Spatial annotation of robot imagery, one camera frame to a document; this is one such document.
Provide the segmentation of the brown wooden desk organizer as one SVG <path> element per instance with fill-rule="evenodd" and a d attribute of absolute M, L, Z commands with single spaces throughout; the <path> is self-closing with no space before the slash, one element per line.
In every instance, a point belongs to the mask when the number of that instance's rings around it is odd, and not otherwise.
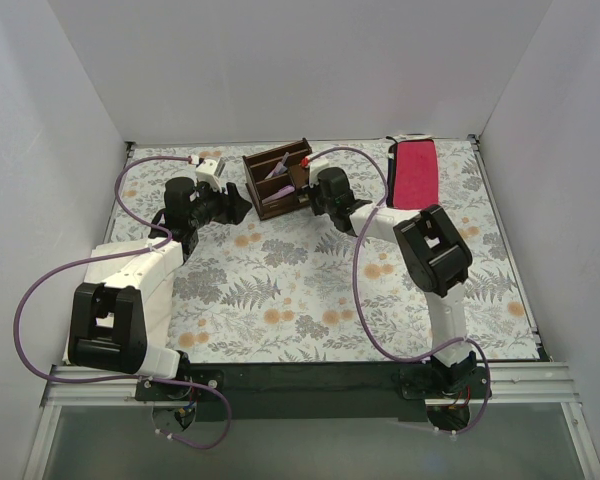
<path fill-rule="evenodd" d="M 281 160 L 285 152 L 290 153 L 286 162 L 286 172 L 266 179 L 266 175 Z M 269 220 L 309 206 L 308 195 L 303 192 L 303 188 L 307 186 L 308 175 L 303 171 L 300 163 L 312 153 L 308 140 L 302 138 L 263 152 L 243 156 L 246 187 L 260 220 Z M 265 197 L 286 185 L 294 186 L 295 192 L 275 202 L 262 203 Z"/>

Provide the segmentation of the pink highlighter marker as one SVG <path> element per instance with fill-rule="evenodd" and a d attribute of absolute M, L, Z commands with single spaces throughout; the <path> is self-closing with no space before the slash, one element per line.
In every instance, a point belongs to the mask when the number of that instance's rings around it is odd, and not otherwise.
<path fill-rule="evenodd" d="M 285 187 L 281 188 L 280 190 L 278 190 L 277 192 L 265 197 L 262 200 L 263 204 L 269 204 L 272 202 L 275 202 L 277 200 L 280 200 L 286 196 L 289 196 L 291 194 L 293 194 L 295 192 L 295 187 L 292 185 L 286 185 Z"/>

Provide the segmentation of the pink capped white pen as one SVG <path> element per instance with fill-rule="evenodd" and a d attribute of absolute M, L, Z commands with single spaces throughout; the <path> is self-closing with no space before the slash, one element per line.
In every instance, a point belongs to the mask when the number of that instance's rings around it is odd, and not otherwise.
<path fill-rule="evenodd" d="M 274 178 L 286 172 L 286 162 L 290 156 L 289 152 L 285 152 L 281 160 L 276 163 L 274 168 L 266 175 L 266 179 Z"/>

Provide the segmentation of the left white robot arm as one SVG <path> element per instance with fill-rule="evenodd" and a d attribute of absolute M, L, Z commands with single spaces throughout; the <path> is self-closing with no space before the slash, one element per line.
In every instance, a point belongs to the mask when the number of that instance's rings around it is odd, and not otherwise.
<path fill-rule="evenodd" d="M 145 303 L 189 259 L 200 228 L 212 222 L 238 225 L 251 207 L 232 182 L 215 190 L 208 182 L 188 177 L 168 180 L 164 207 L 151 221 L 148 251 L 100 282 L 77 287 L 69 362 L 158 378 L 158 387 L 168 398 L 185 398 L 192 390 L 193 377 L 180 367 L 178 351 L 150 343 Z"/>

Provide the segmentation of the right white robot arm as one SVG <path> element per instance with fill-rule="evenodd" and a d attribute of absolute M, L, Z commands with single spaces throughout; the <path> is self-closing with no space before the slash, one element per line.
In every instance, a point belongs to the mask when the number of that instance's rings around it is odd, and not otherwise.
<path fill-rule="evenodd" d="M 397 210 L 359 200 L 343 169 L 319 160 L 308 168 L 305 187 L 312 212 L 356 239 L 358 255 L 371 237 L 399 247 L 412 283 L 424 294 L 432 333 L 430 368 L 434 389 L 455 397 L 469 384 L 476 355 L 466 340 L 465 282 L 472 254 L 439 205 Z"/>

